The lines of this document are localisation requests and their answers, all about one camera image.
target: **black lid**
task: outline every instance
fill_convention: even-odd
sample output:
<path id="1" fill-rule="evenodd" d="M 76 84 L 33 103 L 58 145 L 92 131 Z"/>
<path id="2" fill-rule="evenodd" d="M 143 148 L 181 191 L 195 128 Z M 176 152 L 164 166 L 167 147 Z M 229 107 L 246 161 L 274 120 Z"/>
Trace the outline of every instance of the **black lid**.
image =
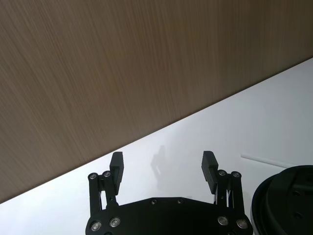
<path id="1" fill-rule="evenodd" d="M 257 235 L 312 235 L 313 166 L 291 167 L 261 183 L 251 220 Z"/>

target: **bolt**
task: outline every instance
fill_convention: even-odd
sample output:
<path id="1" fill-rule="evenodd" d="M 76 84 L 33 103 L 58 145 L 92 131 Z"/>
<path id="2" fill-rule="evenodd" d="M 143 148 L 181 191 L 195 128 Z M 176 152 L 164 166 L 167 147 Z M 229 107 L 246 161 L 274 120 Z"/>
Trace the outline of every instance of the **bolt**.
<path id="1" fill-rule="evenodd" d="M 232 175 L 233 175 L 234 177 L 236 177 L 236 178 L 239 178 L 239 177 L 241 176 L 241 174 L 240 174 L 239 172 L 237 172 L 237 171 L 234 171 L 234 172 L 232 173 Z"/>
<path id="2" fill-rule="evenodd" d="M 117 217 L 114 217 L 110 220 L 110 226 L 112 228 L 117 227 L 121 223 L 121 220 Z"/>
<path id="3" fill-rule="evenodd" d="M 236 224 L 238 225 L 239 228 L 241 229 L 247 229 L 248 228 L 248 223 L 246 222 L 245 219 L 238 219 L 236 221 Z"/>
<path id="4" fill-rule="evenodd" d="M 225 216 L 220 216 L 217 218 L 217 221 L 220 225 L 226 226 L 228 225 L 228 219 Z"/>
<path id="5" fill-rule="evenodd" d="M 101 228 L 101 223 L 100 222 L 94 222 L 91 225 L 91 231 L 98 231 Z"/>
<path id="6" fill-rule="evenodd" d="M 92 175 L 89 176 L 89 178 L 90 178 L 91 180 L 93 180 L 93 179 L 97 178 L 97 175 L 96 175 L 96 174 L 92 174 Z"/>
<path id="7" fill-rule="evenodd" d="M 104 172 L 104 177 L 109 177 L 111 173 L 109 171 Z"/>
<path id="8" fill-rule="evenodd" d="M 224 171 L 224 170 L 219 170 L 219 175 L 222 175 L 222 176 L 226 175 L 226 171 Z"/>

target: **white surface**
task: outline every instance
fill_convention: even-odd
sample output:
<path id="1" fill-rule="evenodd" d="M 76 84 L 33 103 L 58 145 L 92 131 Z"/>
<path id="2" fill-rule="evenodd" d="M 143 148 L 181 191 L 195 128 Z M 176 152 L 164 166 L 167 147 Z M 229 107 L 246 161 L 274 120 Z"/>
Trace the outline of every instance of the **white surface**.
<path id="1" fill-rule="evenodd" d="M 125 170 L 118 203 L 171 196 L 212 202 L 201 171 L 203 151 L 212 150 L 221 169 L 241 172 L 249 215 L 256 187 L 283 168 L 241 154 L 312 165 L 312 90 L 313 59 L 119 149 Z M 2 203 L 1 234 L 85 234 L 87 176 L 109 169 L 110 160 L 108 154 Z"/>

